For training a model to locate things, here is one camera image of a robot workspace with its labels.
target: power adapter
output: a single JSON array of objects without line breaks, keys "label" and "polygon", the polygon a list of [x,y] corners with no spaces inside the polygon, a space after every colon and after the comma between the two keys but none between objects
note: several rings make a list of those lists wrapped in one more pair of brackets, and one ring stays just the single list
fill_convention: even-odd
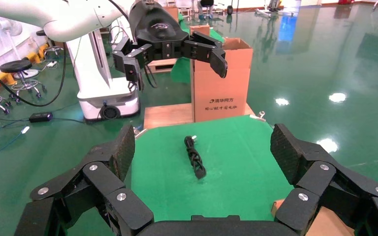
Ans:
[{"label": "power adapter", "polygon": [[53,118],[53,113],[51,112],[41,112],[41,113],[33,113],[29,120],[31,123],[37,123],[37,122],[46,122],[51,121]]}]

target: white fan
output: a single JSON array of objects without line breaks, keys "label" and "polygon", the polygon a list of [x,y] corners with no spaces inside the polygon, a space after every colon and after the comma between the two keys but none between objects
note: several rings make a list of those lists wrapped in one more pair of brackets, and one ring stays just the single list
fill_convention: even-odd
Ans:
[{"label": "white fan", "polygon": [[[14,40],[12,40],[13,36],[18,36],[22,33],[22,25],[18,21],[10,20],[7,18],[0,17],[0,30],[2,30],[6,35],[8,35],[9,41],[11,42],[11,47],[15,52],[18,60],[21,60],[17,47],[15,46]],[[30,78],[36,76],[38,74],[38,70],[29,69],[24,71],[24,78]],[[14,75],[15,79],[19,79],[19,75]]]}]

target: green mat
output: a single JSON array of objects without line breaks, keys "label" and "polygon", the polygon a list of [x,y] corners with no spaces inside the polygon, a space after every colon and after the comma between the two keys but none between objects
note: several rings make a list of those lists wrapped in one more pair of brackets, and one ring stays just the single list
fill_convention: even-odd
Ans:
[{"label": "green mat", "polygon": [[[271,133],[269,124],[249,116],[149,130],[136,141],[131,189],[155,221],[192,215],[273,220],[273,201],[285,198],[292,186],[270,153]],[[183,142],[193,135],[207,170],[201,180]]]},{"label": "green mat", "polygon": [[[183,16],[179,14],[180,27],[183,31],[190,33],[190,29],[185,23]],[[224,38],[218,34],[215,30],[211,29],[210,36],[216,40],[224,42]],[[190,83],[190,59],[179,58],[171,71],[171,77],[173,82]]]}]

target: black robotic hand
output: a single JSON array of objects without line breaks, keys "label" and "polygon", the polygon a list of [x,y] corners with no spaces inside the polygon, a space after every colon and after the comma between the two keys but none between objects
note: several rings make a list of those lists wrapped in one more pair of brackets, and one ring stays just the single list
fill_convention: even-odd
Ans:
[{"label": "black robotic hand", "polygon": [[186,57],[208,62],[220,77],[226,77],[228,65],[222,43],[199,32],[189,36],[157,2],[137,2],[131,8],[129,22],[134,40],[124,37],[113,56],[115,68],[140,90],[141,71],[154,60]]}]

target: wooden platform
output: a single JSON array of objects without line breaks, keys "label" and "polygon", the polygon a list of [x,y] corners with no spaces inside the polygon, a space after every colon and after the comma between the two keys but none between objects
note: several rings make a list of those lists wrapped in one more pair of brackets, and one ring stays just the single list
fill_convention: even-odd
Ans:
[{"label": "wooden platform", "polygon": [[[248,104],[244,114],[254,115]],[[188,123],[193,123],[191,103],[147,107],[144,115],[145,129]]]},{"label": "wooden platform", "polygon": [[170,72],[176,64],[177,59],[154,60],[149,64],[153,73]]}]

